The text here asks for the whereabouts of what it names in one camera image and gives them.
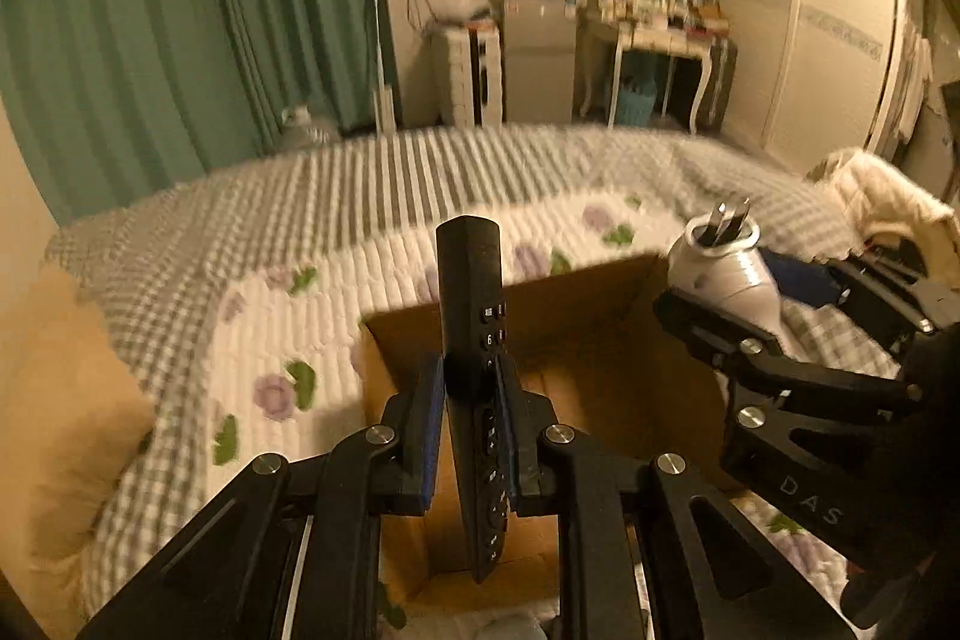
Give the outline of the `black remote control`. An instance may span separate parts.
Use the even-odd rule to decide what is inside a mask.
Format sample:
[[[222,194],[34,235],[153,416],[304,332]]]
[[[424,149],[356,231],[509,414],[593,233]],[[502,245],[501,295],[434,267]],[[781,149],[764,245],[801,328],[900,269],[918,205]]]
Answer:
[[[436,230],[443,378],[467,567],[483,581],[508,525],[509,466],[501,413],[505,299],[500,227],[459,216]]]

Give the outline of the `cream fluffy blanket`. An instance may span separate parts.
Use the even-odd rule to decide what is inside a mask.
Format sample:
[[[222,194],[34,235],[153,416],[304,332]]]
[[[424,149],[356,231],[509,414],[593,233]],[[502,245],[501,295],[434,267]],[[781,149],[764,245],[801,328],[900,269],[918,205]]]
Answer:
[[[958,289],[958,220],[955,209],[907,175],[859,148],[830,152],[807,179],[843,208],[864,242],[885,237],[918,248],[926,275]]]

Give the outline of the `brown cardboard box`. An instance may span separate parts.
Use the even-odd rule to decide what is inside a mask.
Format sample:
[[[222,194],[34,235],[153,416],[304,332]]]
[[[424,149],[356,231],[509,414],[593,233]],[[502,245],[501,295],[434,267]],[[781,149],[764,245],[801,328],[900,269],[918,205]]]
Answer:
[[[715,372],[667,335],[652,312],[667,263],[641,255],[506,287],[506,349],[524,388],[556,417],[610,452],[648,459],[674,452],[721,491],[726,404]],[[421,518],[382,523],[382,578],[415,614],[512,608],[558,593],[556,523],[511,518],[505,555],[483,581],[467,569],[466,533],[449,443],[436,494]]]

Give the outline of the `white floral quilt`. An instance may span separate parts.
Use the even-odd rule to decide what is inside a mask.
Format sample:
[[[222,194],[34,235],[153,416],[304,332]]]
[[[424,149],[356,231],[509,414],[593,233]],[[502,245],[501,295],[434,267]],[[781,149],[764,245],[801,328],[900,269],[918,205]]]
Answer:
[[[506,287],[641,255],[665,260],[682,230],[672,214],[617,191],[501,206],[493,219]],[[208,489],[261,453],[320,455],[378,420],[438,356],[438,294],[428,227],[231,284],[205,362]],[[410,638],[534,638],[547,635],[558,594],[470,612],[402,608]]]

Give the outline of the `beige pillow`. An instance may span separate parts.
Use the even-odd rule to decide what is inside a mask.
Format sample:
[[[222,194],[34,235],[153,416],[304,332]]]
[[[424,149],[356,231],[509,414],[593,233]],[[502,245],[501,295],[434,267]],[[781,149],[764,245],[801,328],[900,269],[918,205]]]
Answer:
[[[83,555],[153,424],[101,308],[43,268],[2,315],[2,572],[49,637],[85,623]]]

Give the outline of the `blue laundry basket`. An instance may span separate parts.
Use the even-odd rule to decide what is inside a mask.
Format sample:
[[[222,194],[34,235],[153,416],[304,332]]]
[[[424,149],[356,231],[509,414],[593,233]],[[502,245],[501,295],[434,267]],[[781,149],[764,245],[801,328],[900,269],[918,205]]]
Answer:
[[[622,127],[646,128],[658,100],[658,83],[654,76],[625,76],[617,91],[615,124]]]

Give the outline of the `white dressing table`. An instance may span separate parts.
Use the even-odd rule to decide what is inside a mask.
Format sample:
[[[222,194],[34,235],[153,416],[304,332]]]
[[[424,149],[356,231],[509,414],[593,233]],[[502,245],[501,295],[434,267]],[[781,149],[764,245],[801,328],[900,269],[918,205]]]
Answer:
[[[596,105],[597,80],[601,53],[612,50],[608,78],[605,123],[615,124],[620,99],[617,91],[623,86],[623,62],[629,53],[642,53],[667,60],[667,76],[662,88],[662,108],[667,109],[674,91],[675,71],[679,62],[692,62],[700,67],[692,104],[686,115],[686,130],[692,136],[716,135],[726,119],[732,78],[736,73],[736,44],[729,37],[716,37],[705,32],[688,32],[679,28],[651,28],[630,18],[615,19],[599,10],[584,8],[578,13],[578,37],[581,39],[581,92],[576,109],[585,119]]]

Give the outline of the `white wardrobe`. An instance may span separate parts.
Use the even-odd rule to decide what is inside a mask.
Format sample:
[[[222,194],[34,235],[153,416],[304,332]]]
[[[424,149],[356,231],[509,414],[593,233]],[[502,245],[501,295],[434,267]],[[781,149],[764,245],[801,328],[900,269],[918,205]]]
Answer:
[[[828,152],[884,133],[905,0],[719,0],[736,44],[722,131],[805,174]]]

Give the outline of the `small grey fridge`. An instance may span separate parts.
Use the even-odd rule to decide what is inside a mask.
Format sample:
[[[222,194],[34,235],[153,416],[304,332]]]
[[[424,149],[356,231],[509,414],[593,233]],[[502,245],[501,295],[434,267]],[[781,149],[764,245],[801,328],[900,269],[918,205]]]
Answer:
[[[505,0],[501,46],[508,124],[573,119],[578,12],[566,0]]]

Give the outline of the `white suitcase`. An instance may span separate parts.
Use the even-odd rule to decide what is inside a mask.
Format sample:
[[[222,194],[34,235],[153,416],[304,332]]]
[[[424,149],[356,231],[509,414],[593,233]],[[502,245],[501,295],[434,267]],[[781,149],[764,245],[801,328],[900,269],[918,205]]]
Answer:
[[[430,35],[439,112],[454,128],[503,125],[500,30],[491,19],[439,26]]]

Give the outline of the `white stick vacuum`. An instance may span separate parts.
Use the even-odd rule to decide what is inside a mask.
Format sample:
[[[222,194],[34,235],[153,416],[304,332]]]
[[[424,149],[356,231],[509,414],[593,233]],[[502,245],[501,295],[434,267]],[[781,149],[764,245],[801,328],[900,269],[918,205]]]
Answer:
[[[373,0],[374,50],[376,51],[376,89],[374,90],[374,117],[377,133],[392,136],[397,131],[392,86],[386,80],[386,58],[382,48],[381,2]]]

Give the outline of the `green curtain left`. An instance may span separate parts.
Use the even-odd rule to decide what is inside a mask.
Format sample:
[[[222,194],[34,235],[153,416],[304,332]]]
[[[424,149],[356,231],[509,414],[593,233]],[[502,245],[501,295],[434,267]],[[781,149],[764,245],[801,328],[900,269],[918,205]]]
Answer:
[[[345,136],[395,78],[386,0],[2,0],[2,99],[59,223],[274,154],[288,110]]]

